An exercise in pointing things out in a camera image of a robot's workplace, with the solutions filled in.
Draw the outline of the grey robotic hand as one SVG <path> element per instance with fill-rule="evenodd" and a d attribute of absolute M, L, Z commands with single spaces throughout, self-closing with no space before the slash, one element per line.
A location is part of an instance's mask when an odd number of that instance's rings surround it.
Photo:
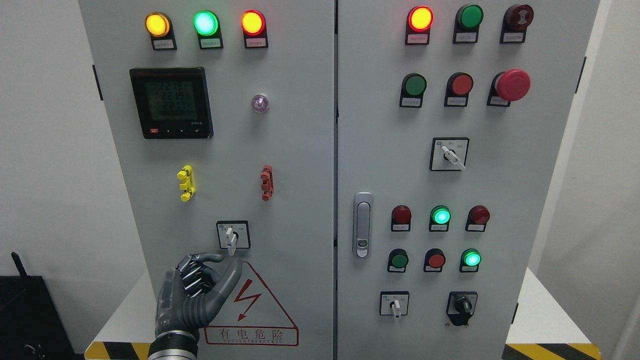
<path fill-rule="evenodd" d="M 243 262 L 232 257 L 223 275 L 205 265 L 220 263 L 222 254 L 187 254 L 166 271 L 158 294 L 155 335 L 184 331 L 198 338 L 198 330 L 217 317 L 242 276 Z"/>

